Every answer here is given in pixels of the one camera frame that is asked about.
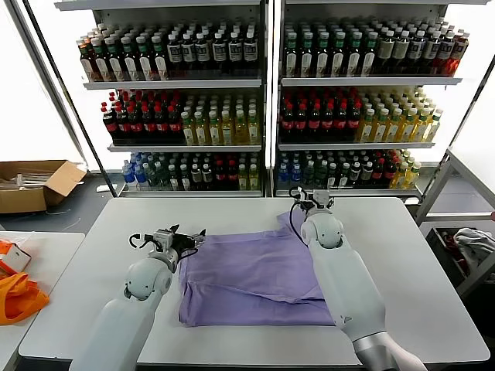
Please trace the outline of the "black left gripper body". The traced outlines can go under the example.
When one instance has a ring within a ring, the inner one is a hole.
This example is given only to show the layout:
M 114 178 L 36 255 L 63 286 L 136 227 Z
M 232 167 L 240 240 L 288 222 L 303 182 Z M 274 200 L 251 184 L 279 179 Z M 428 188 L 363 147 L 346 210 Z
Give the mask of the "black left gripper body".
M 172 249 L 176 252 L 194 251 L 196 249 L 196 242 L 188 235 L 175 233 L 172 237 Z

